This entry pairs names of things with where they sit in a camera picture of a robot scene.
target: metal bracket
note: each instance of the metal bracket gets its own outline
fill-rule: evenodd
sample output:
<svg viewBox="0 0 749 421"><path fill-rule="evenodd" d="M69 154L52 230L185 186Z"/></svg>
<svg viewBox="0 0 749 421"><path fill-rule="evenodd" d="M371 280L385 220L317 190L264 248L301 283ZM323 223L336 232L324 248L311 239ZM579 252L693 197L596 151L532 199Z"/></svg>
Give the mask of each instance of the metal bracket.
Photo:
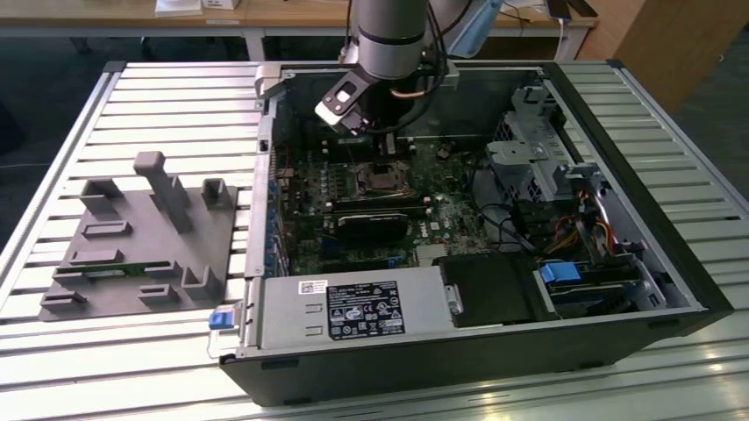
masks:
<svg viewBox="0 0 749 421"><path fill-rule="evenodd" d="M257 66L255 71L255 95L259 99L267 99L281 91L283 74L280 63L268 61Z"/></svg>

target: gray plastic post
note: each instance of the gray plastic post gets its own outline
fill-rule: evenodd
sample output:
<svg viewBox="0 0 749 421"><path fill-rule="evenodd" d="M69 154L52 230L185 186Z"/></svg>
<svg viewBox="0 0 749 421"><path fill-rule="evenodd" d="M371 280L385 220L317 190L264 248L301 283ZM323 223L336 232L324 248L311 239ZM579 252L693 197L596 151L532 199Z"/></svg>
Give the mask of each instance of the gray plastic post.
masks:
<svg viewBox="0 0 749 421"><path fill-rule="evenodd" d="M110 198L121 197L117 185L109 179L88 180L80 192L80 201L97 220L118 219Z"/></svg>
<svg viewBox="0 0 749 421"><path fill-rule="evenodd" d="M225 188L223 178L207 178L203 180L200 196L203 197L207 210L231 209L232 196Z"/></svg>
<svg viewBox="0 0 749 421"><path fill-rule="evenodd" d="M187 193L176 177L168 177L164 172L164 154L158 151L140 152L132 168L137 175L146 178L158 207L165 211L176 232L192 231L192 220L184 210Z"/></svg>

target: blue latch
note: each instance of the blue latch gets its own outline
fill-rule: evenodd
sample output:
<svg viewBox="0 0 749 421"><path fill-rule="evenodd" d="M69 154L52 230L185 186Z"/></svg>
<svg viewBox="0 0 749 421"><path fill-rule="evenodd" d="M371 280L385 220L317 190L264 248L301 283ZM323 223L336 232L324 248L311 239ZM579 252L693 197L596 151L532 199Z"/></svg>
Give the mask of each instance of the blue latch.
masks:
<svg viewBox="0 0 749 421"><path fill-rule="evenodd" d="M540 268L540 278L544 283L575 282L580 280L580 273L570 261L555 261Z"/></svg>
<svg viewBox="0 0 749 421"><path fill-rule="evenodd" d="M208 327L212 331L233 328L233 311L217 311L208 317Z"/></svg>

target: metal rail table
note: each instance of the metal rail table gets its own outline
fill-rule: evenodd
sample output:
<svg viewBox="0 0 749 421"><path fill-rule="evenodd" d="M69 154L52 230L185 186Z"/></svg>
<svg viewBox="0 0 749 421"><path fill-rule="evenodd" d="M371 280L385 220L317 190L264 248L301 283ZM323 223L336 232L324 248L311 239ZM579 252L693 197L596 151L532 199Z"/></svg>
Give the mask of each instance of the metal rail table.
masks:
<svg viewBox="0 0 749 421"><path fill-rule="evenodd" d="M241 189L227 302L241 297L259 113L256 63L129 63L102 74L0 256L2 419L731 419L749 411L749 206L626 70L564 63L583 99L737 308L614 366L261 408L216 367L208 310L36 321L78 223L84 180L144 189L138 151L160 150L184 186ZM574 128L567 127L572 139ZM586 160L592 152L578 145ZM217 347L236 332L217 338Z"/></svg>

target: wooden desk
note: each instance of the wooden desk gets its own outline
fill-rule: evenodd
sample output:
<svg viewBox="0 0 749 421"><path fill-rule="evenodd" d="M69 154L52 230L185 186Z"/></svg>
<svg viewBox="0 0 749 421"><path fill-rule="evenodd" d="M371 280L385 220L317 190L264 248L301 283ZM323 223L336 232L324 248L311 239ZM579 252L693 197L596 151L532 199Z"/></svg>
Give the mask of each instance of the wooden desk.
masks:
<svg viewBox="0 0 749 421"><path fill-rule="evenodd" d="M343 36L345 31L347 0L248 0L245 25L251 28L247 39L251 57L261 54L265 36ZM574 60L587 31L595 27L595 18L583 18L571 10L572 22L564 29L559 58ZM490 37L559 36L559 24L532 8L519 9L519 16L530 22L522 25L516 18L498 15Z"/></svg>
<svg viewBox="0 0 749 421"><path fill-rule="evenodd" d="M343 36L347 0L241 0L233 11L204 9L197 16L157 18L154 0L0 0L0 36L5 37L244 37L251 60L264 61L265 36ZM558 37L543 12L520 9L498 15L491 37ZM571 60L594 18L572 11L559 58Z"/></svg>
<svg viewBox="0 0 749 421"><path fill-rule="evenodd" d="M615 58L675 111L749 21L749 1L587 0L600 24L580 59Z"/></svg>
<svg viewBox="0 0 749 421"><path fill-rule="evenodd" d="M157 18L156 0L0 0L0 26L14 29L241 26L248 4L244 0L232 11L204 9L203 15Z"/></svg>
<svg viewBox="0 0 749 421"><path fill-rule="evenodd" d="M157 18L154 0L0 0L0 37L243 37L248 4Z"/></svg>

